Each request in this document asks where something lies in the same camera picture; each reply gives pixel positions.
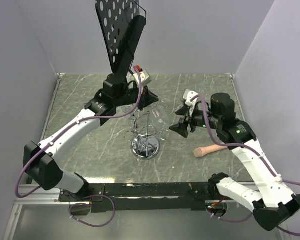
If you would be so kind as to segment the clear wine glass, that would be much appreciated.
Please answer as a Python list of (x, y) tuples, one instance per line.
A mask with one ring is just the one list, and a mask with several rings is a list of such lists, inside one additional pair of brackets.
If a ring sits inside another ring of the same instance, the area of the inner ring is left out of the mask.
[(157, 130), (168, 128), (171, 125), (170, 117), (163, 106), (155, 106), (152, 108), (151, 112), (152, 122)]
[(133, 114), (136, 111), (134, 104), (124, 105), (121, 107), (121, 110), (124, 114), (129, 114), (129, 115)]

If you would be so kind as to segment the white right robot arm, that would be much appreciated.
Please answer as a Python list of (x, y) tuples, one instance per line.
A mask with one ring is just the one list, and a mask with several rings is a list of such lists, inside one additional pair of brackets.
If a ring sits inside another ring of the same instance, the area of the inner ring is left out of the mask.
[(236, 117), (235, 102), (227, 93), (215, 93), (206, 103), (204, 96), (187, 89), (182, 98), (183, 107), (176, 112), (181, 118), (169, 129), (184, 138), (197, 127), (206, 128), (210, 136), (215, 130), (219, 139), (212, 141), (228, 148), (240, 160), (258, 188), (254, 191), (218, 173), (208, 181), (211, 198), (223, 196), (236, 201), (268, 232), (300, 210), (300, 194), (295, 194), (288, 186), (290, 181), (275, 171), (249, 124)]

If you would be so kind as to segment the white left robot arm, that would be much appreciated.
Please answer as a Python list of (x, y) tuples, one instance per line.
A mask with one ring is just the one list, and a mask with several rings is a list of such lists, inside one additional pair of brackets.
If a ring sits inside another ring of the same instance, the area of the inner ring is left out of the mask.
[(29, 142), (24, 147), (23, 167), (41, 188), (53, 188), (70, 192), (77, 201), (89, 195), (89, 183), (79, 174), (62, 170), (58, 161), (86, 135), (103, 126), (110, 119), (117, 119), (117, 108), (131, 105), (133, 110), (158, 102), (148, 84), (147, 71), (137, 71), (130, 83), (120, 74), (110, 74), (100, 89), (79, 114), (52, 136), (40, 143)]

